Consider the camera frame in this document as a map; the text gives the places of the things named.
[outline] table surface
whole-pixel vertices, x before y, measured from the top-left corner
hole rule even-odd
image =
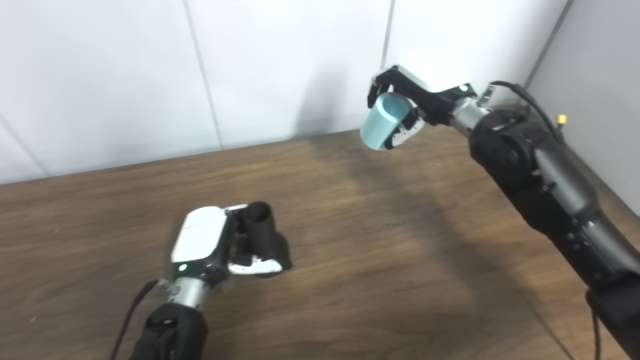
[[[204,359],[592,359],[584,285],[452,129],[356,132],[0,186],[0,356],[105,359],[184,216],[268,201],[294,270],[212,291]],[[598,181],[636,246],[640,221]],[[128,358],[160,290],[140,305]],[[624,359],[604,331],[606,359]]]

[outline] gray wall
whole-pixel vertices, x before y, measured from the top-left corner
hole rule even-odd
[[[573,3],[529,90],[569,146],[640,215],[640,1]]]

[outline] yellow connector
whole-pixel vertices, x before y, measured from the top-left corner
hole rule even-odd
[[[556,117],[556,124],[565,125],[566,124],[566,115],[560,114]]]

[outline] cable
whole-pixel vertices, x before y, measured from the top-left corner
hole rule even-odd
[[[505,87],[511,90],[517,96],[519,96],[525,102],[527,102],[527,104],[529,104],[532,108],[534,108],[538,113],[538,115],[540,115],[542,120],[545,122],[545,124],[549,128],[551,135],[553,135],[553,137],[559,143],[564,144],[564,139],[560,131],[555,127],[554,123],[551,121],[547,113],[545,113],[545,110],[542,109],[542,107],[538,104],[535,98],[531,96],[531,94],[527,90],[525,90],[522,86],[518,84],[512,84],[508,81],[494,81],[491,83],[491,85]]]
[[[122,324],[122,328],[120,329],[120,334],[118,334],[118,339],[116,339],[116,343],[113,346],[113,351],[111,352],[111,357],[109,360],[115,360],[116,355],[118,354],[118,348],[120,348],[120,343],[122,342],[122,338],[124,338],[124,334],[127,332],[127,327],[129,326],[129,321],[131,321],[131,316],[133,315],[133,311],[136,309],[138,304],[142,301],[142,299],[147,296],[147,294],[158,284],[158,280],[149,281],[146,283],[140,292],[136,295],[131,303],[131,307],[127,311],[127,315],[124,317],[124,323]]]
[[[600,340],[600,325],[596,312],[591,310],[591,319],[593,321],[593,339],[595,342],[595,360],[602,358],[602,341]]]

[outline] light blue cup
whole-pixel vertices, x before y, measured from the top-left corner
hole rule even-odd
[[[360,128],[360,138],[364,144],[374,150],[387,150],[385,140],[396,130],[412,107],[411,102],[400,94],[380,94]]]

